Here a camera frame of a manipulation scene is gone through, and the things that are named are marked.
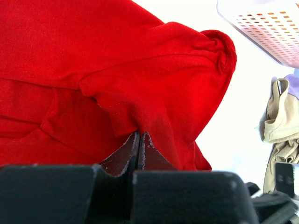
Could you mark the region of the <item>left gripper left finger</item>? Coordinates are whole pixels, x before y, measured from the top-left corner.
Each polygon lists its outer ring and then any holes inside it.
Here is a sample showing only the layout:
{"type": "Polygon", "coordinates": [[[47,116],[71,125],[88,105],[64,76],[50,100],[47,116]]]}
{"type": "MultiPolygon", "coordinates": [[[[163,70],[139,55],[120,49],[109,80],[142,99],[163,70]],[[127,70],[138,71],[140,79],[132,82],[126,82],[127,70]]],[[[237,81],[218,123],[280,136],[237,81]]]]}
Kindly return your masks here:
{"type": "Polygon", "coordinates": [[[0,169],[3,224],[122,224],[132,205],[140,135],[95,165],[9,165],[0,169]]]}

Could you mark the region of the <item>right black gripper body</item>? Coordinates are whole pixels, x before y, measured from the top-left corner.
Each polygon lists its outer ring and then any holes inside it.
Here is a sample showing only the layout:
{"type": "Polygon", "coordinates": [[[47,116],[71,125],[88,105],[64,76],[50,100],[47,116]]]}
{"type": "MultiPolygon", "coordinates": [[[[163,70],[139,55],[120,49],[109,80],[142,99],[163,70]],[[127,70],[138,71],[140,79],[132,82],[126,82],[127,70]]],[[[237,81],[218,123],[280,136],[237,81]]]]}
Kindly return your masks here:
{"type": "Polygon", "coordinates": [[[299,222],[299,165],[278,162],[274,166],[274,190],[252,198],[261,224],[299,222]]]}

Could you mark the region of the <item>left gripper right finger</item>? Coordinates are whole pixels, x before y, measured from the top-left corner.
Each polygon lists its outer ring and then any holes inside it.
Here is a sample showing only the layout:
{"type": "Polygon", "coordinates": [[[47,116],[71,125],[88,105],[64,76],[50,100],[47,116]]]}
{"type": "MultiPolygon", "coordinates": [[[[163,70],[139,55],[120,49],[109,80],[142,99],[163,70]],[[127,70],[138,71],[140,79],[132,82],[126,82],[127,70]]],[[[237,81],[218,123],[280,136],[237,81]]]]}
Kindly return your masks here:
{"type": "Polygon", "coordinates": [[[177,171],[154,147],[140,140],[133,173],[134,224],[257,224],[241,178],[223,171],[177,171]]]}

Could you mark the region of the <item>red t-shirt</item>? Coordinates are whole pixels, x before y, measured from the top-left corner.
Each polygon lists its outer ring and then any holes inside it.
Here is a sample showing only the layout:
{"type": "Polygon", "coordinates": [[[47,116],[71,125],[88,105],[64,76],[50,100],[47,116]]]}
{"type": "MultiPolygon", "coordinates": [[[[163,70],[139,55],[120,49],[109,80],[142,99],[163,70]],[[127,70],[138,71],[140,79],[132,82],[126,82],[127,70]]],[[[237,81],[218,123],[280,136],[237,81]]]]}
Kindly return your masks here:
{"type": "Polygon", "coordinates": [[[3,0],[0,163],[95,164],[139,131],[176,169],[211,170],[195,141],[235,66],[225,33],[130,0],[3,0]]]}

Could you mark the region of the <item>beige t-shirt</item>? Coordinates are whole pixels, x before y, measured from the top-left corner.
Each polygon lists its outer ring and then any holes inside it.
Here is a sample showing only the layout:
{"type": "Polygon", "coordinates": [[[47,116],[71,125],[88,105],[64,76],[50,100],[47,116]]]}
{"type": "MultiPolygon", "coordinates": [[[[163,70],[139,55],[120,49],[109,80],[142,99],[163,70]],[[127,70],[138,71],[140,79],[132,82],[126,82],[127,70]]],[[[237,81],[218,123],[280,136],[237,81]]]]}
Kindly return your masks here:
{"type": "Polygon", "coordinates": [[[264,193],[274,190],[274,166],[277,162],[299,162],[299,100],[288,93],[288,88],[287,79],[274,81],[267,104],[263,141],[273,144],[273,149],[265,171],[264,193]]]}

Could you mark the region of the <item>purple t-shirt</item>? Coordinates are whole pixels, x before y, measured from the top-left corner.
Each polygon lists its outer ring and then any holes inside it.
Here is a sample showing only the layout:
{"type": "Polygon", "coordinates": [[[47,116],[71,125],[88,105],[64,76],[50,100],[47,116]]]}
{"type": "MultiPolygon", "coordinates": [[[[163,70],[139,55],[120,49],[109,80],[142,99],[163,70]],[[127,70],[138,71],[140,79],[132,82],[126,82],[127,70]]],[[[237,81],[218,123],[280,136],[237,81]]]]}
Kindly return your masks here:
{"type": "Polygon", "coordinates": [[[288,93],[299,99],[299,69],[295,69],[293,74],[285,76],[289,81],[288,93]]]}

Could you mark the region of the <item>white plastic basket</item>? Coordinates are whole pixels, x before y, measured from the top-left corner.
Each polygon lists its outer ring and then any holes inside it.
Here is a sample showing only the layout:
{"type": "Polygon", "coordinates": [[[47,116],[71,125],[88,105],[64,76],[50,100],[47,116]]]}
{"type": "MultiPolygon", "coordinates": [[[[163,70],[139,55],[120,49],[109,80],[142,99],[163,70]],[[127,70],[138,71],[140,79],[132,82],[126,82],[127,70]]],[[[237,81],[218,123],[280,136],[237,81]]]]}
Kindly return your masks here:
{"type": "Polygon", "coordinates": [[[217,12],[278,63],[299,67],[297,0],[219,0],[217,12]]]}

